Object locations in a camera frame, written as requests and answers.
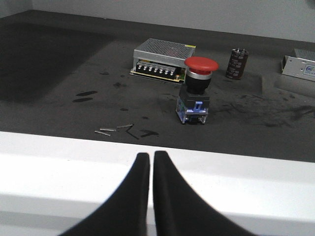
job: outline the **metal power supply casing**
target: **metal power supply casing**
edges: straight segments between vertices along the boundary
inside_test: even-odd
[[[182,82],[195,46],[149,38],[133,52],[133,69],[130,73],[151,79]]]
[[[295,56],[285,56],[282,73],[315,82],[315,52],[294,49]]]

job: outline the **perforated metal cover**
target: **perforated metal cover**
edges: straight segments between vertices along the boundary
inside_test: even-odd
[[[195,46],[192,45],[150,38],[134,50],[133,57],[134,59],[186,67],[184,61],[191,57],[194,51]]]

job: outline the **white wall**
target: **white wall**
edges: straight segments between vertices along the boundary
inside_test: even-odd
[[[32,0],[35,10],[315,42],[314,0]]]
[[[32,9],[32,0],[0,0],[0,18]]]

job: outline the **silver metal box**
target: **silver metal box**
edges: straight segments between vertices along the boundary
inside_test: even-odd
[[[186,68],[184,61],[191,57],[195,46],[149,38],[133,52],[133,66],[141,60]]]
[[[294,49],[295,56],[285,56],[282,73],[297,78],[315,81],[315,52]]]

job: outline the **black stain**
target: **black stain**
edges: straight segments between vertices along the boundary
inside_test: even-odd
[[[257,97],[257,98],[260,98],[261,100],[265,100],[263,97],[260,97],[260,96],[257,96],[255,94],[252,94],[253,97]]]
[[[147,129],[142,129],[141,132],[146,133],[146,134],[141,135],[141,138],[148,137],[148,136],[151,136],[151,135],[158,135],[157,132],[152,131],[152,130],[147,130]]]
[[[91,97],[85,97],[85,98],[79,98],[79,99],[75,99],[73,100],[72,102],[86,102],[86,101],[90,101],[92,100],[93,98]]]
[[[175,96],[175,95],[172,95],[172,94],[170,94],[170,93],[161,93],[161,95],[170,95],[170,96],[172,96],[172,97],[178,97],[178,96]]]
[[[244,110],[244,107],[238,104],[232,104],[230,103],[231,107],[233,107],[236,111],[240,113],[248,113],[247,111]]]
[[[271,124],[271,123],[265,123],[266,127],[281,127],[282,124]]]
[[[109,75],[109,73],[108,73],[106,70],[100,72],[100,74],[101,74],[101,75]]]
[[[313,106],[300,106],[292,109],[285,110],[287,112],[293,112],[294,115],[291,120],[300,120],[304,115],[315,113],[315,107]]]
[[[78,93],[76,96],[88,96],[88,95],[92,95],[95,93],[97,93],[97,91],[81,92],[81,93]]]
[[[114,83],[113,86],[114,86],[115,88],[117,88],[117,89],[119,89],[120,87],[127,87],[127,85],[121,84],[121,83],[119,83],[119,82]]]

